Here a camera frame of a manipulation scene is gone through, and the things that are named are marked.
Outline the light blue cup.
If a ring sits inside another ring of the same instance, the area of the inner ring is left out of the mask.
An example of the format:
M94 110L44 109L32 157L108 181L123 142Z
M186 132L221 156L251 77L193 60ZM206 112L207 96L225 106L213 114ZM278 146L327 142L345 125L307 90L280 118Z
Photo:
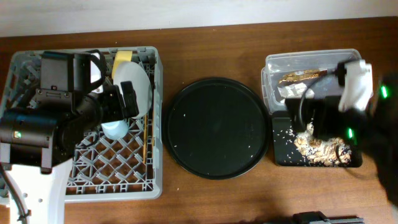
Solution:
M123 138L129 131L129 126L125 120L102 123L101 128L104 135L112 140Z

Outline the white napkin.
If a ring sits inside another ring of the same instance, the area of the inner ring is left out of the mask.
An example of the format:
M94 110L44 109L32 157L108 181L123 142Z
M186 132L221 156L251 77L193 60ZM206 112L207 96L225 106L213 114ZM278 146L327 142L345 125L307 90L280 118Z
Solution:
M314 92L304 83L294 83L287 86L278 87L279 94L282 98L301 98L305 93L306 98L313 98Z

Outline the wooden chopstick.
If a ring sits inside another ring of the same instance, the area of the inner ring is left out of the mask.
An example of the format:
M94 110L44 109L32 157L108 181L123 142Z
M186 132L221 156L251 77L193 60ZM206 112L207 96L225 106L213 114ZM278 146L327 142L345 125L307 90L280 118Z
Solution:
M152 116L151 116L151 146L152 146L152 150L154 148L155 145L155 111L154 109L152 109Z
M143 145L143 163L146 164L147 161L147 124L148 124L148 115L144 116L144 145Z

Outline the food scraps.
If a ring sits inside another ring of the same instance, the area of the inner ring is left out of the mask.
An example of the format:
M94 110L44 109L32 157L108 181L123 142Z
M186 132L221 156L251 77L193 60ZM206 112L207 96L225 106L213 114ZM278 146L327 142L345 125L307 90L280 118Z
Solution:
M321 140L313 136L313 131L312 122L307 124L307 129L302 133L294 134L293 129L289 129L289 135L293 137L293 140L287 141L293 144L293 152L288 154L289 159L296 154L299 162L326 167L337 167L351 162L352 151L341 138Z

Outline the grey round plate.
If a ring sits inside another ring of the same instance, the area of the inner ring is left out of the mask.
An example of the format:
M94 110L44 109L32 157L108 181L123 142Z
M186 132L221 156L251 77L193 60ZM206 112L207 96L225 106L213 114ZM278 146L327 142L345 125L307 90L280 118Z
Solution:
M146 71L135 62L121 62L116 68L113 84L119 87L124 104L137 106L137 113L127 117L138 119L147 114L152 106L152 85Z

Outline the gold foil wrapper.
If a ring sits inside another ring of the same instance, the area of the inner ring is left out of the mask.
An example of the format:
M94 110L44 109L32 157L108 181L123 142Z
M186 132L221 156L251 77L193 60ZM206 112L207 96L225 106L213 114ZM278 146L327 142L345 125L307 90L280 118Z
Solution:
M278 84L282 83L294 83L300 82L303 80L309 80L314 78L320 78L328 73L327 70L299 70L292 73L285 74L282 78L279 79Z

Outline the yellow bowl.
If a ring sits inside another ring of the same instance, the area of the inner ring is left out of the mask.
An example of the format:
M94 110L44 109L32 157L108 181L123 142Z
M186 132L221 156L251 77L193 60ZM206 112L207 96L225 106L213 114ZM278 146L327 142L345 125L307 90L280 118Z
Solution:
M132 59L132 50L120 50L116 52L111 78L114 79L116 70L122 62L130 62Z

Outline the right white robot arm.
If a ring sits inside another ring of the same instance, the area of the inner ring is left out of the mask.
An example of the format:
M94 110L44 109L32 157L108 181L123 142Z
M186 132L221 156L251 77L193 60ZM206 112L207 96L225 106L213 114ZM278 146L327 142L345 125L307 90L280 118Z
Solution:
M382 77L373 112L348 109L339 112L339 96L324 99L287 99L295 131L313 123L313 136L321 140L341 138L353 149L372 157L388 200L397 205L397 73Z

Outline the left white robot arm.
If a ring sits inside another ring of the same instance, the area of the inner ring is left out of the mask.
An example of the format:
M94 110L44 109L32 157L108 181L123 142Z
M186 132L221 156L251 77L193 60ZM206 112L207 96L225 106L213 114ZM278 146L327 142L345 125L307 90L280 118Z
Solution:
M151 83L135 68L121 63L106 86L100 51L42 54L39 81L1 117L1 175L17 221L63 223L73 156L85 134L150 109Z

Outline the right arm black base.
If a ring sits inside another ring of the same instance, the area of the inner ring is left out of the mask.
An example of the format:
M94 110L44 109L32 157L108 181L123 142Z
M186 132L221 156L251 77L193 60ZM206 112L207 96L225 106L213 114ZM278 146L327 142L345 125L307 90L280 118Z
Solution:
M296 224L364 224L363 218L328 218L322 212L296 213L292 221Z

